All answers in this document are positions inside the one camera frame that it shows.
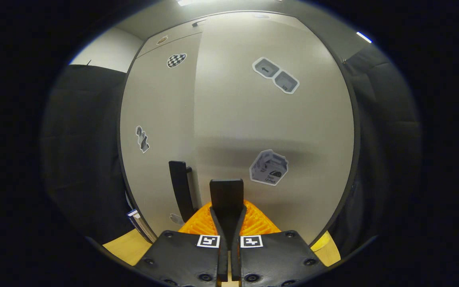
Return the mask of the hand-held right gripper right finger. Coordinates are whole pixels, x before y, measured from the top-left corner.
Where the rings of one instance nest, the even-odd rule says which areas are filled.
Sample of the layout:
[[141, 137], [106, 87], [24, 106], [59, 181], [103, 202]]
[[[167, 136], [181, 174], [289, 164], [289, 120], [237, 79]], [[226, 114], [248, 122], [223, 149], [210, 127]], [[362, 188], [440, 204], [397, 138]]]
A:
[[327, 269], [297, 231], [279, 230], [252, 203], [243, 205], [235, 224], [231, 267], [241, 287], [286, 287]]

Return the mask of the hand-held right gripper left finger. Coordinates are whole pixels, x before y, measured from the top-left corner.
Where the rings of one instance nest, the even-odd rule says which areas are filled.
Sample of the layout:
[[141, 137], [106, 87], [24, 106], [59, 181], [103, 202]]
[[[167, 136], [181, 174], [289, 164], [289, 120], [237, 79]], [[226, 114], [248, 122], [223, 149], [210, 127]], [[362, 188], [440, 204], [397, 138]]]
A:
[[228, 254], [211, 207], [204, 205], [178, 231], [163, 231], [134, 267], [168, 287], [220, 287], [228, 279]]

